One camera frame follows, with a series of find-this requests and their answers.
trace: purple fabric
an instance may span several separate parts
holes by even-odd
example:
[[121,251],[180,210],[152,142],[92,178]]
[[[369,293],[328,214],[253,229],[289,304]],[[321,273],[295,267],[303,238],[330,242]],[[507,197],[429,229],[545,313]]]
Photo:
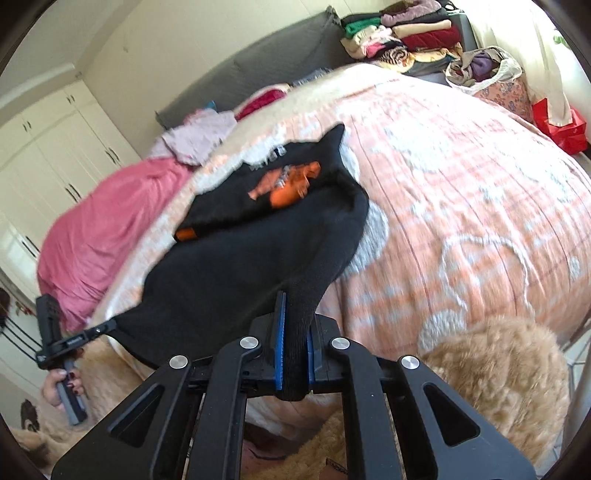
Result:
[[180,127],[165,132],[162,140],[179,162],[200,166],[235,126],[233,112],[205,109],[187,117]]
[[479,53],[476,55],[470,64],[472,67],[472,78],[477,82],[491,78],[492,69],[498,67],[486,53]]
[[383,15],[382,25],[386,27],[393,27],[400,22],[414,20],[423,15],[432,14],[441,8],[441,4],[435,0],[416,0],[415,4],[404,12],[396,15]]

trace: folded sweater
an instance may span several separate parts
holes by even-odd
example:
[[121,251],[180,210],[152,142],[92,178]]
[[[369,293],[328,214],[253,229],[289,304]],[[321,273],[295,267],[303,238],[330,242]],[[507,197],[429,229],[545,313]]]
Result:
[[415,4],[404,12],[391,14],[390,12],[382,11],[384,13],[382,16],[382,25],[393,27],[402,22],[417,21],[417,18],[432,14],[439,9],[441,9],[441,4],[436,0],[416,0]]
[[368,20],[370,18],[379,18],[381,16],[382,14],[380,12],[373,14],[351,14],[347,15],[345,18],[341,18],[340,24],[343,25],[343,28],[345,28],[347,25],[358,22],[359,20]]
[[390,40],[394,40],[391,28],[386,28],[383,25],[379,27],[370,25],[355,34],[353,38],[343,38],[340,42],[351,58],[361,60],[367,56],[367,47],[369,45]]
[[397,25],[392,30],[396,38],[406,38],[419,33],[432,32],[435,30],[447,30],[452,27],[450,20],[443,20],[437,23],[415,23],[408,25]]
[[367,18],[365,20],[359,20],[357,22],[353,22],[349,25],[345,26],[345,37],[346,38],[353,38],[353,36],[362,31],[364,28],[375,25],[378,26],[381,23],[379,17],[376,18]]
[[453,26],[446,30],[434,30],[404,38],[409,51],[434,50],[435,48],[453,48],[461,41],[460,31]]

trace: pink bedspread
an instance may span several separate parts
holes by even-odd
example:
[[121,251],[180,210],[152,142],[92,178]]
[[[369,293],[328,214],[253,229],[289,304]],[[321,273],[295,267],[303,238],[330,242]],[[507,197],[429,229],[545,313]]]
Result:
[[59,217],[41,249],[41,293],[61,305],[62,329],[84,328],[140,237],[189,179],[174,157],[144,160],[103,180]]
[[[319,305],[345,336],[396,359],[487,317],[533,318],[560,340],[581,325],[591,306],[591,182],[582,168],[500,106],[367,64],[239,122],[147,230],[93,323],[139,302],[195,194],[277,145],[317,141],[337,122],[346,126],[343,162],[371,201],[358,252]],[[338,406],[338,395],[260,397],[249,399],[246,419],[296,440]]]

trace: orange graphic print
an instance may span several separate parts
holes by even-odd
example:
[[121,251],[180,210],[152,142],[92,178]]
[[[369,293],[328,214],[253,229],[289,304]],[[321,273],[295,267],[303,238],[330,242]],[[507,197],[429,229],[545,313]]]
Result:
[[252,200],[271,192],[271,206],[285,208],[304,198],[308,193],[310,182],[320,174],[320,164],[315,161],[296,167],[288,165],[267,172],[256,188],[248,192]]

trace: wardrobe door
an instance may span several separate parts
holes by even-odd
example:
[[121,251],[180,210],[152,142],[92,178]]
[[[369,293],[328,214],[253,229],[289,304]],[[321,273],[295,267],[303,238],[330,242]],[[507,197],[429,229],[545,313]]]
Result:
[[141,160],[98,103],[89,103],[79,111],[120,166],[126,167]]
[[105,149],[80,113],[68,117],[60,126],[67,132],[76,151],[98,172],[99,181],[119,170],[117,160]]
[[35,143],[79,200],[118,168],[78,112],[37,138]]
[[0,210],[35,251],[57,217],[75,204],[35,144],[0,171]]
[[33,302],[40,295],[37,284],[38,255],[0,212],[0,268]]
[[64,88],[64,91],[77,109],[87,103],[96,102],[95,97],[82,80],[68,85]]
[[21,112],[31,135],[36,137],[76,110],[64,90],[47,95]]
[[16,115],[0,127],[0,168],[22,147],[28,144],[31,136],[28,125],[20,115]]

